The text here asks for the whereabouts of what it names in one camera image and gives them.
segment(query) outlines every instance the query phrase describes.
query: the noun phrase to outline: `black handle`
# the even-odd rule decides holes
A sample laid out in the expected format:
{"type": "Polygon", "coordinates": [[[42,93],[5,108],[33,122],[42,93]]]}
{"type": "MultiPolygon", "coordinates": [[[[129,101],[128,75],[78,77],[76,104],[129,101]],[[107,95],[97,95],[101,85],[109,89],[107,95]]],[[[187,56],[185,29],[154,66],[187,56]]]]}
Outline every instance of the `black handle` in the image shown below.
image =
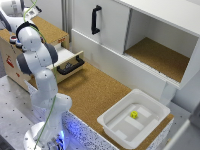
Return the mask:
{"type": "Polygon", "coordinates": [[[102,10],[101,6],[96,6],[96,8],[92,11],[92,34],[99,33],[100,30],[96,27],[96,21],[97,21],[97,11],[102,10]]]}
{"type": "Polygon", "coordinates": [[[61,69],[60,66],[57,67],[57,71],[62,74],[62,75],[66,75],[72,71],[74,71],[75,69],[77,69],[78,67],[82,66],[85,62],[79,58],[79,56],[76,56],[76,60],[78,61],[77,64],[71,66],[71,67],[68,67],[68,68],[65,68],[65,69],[61,69]]]}

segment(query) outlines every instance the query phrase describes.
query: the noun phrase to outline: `cabinet shelf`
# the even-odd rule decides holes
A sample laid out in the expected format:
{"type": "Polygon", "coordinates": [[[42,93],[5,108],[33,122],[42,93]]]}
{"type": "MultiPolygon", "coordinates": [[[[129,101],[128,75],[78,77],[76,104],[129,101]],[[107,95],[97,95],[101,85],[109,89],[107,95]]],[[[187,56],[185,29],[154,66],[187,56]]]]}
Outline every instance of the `cabinet shelf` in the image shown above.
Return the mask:
{"type": "Polygon", "coordinates": [[[149,38],[144,38],[125,53],[178,82],[181,82],[190,60],[149,38]]]}

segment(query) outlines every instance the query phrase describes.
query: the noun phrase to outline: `sink basin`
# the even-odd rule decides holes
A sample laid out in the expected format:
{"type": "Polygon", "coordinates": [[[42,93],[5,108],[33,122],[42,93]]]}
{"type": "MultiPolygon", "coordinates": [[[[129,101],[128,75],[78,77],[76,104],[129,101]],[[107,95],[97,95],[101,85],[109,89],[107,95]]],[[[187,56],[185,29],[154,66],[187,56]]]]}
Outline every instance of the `sink basin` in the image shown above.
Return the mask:
{"type": "Polygon", "coordinates": [[[170,109],[144,92],[134,89],[98,117],[105,133],[126,149],[137,148],[170,113],[170,109]],[[138,113],[133,119],[132,111],[138,113]]]}

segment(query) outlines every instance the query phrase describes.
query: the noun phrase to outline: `cabinet handle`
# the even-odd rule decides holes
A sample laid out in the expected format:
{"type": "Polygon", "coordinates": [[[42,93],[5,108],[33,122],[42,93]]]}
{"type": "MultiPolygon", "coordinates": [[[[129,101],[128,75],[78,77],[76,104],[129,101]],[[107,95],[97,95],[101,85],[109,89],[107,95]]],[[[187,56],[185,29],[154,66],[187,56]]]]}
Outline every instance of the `cabinet handle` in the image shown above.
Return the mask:
{"type": "Polygon", "coordinates": [[[74,71],[75,69],[77,69],[78,67],[82,66],[85,63],[81,58],[79,58],[79,56],[76,56],[76,60],[78,61],[77,64],[65,69],[61,69],[60,66],[58,66],[57,71],[62,75],[67,75],[68,73],[74,71]]]}
{"type": "Polygon", "coordinates": [[[100,30],[96,27],[96,22],[97,22],[97,11],[102,10],[101,6],[96,6],[96,8],[93,9],[92,11],[92,34],[99,33],[100,30]]]}

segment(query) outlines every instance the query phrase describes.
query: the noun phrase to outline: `yellow toy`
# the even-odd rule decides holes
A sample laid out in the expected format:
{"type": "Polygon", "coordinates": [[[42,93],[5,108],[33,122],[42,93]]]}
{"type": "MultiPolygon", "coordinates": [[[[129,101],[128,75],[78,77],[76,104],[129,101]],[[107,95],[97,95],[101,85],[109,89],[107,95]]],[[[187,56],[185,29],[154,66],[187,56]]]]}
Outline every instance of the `yellow toy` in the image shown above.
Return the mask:
{"type": "Polygon", "coordinates": [[[132,111],[132,112],[131,112],[131,117],[132,117],[133,119],[137,118],[137,117],[138,117],[137,111],[132,111]]]}

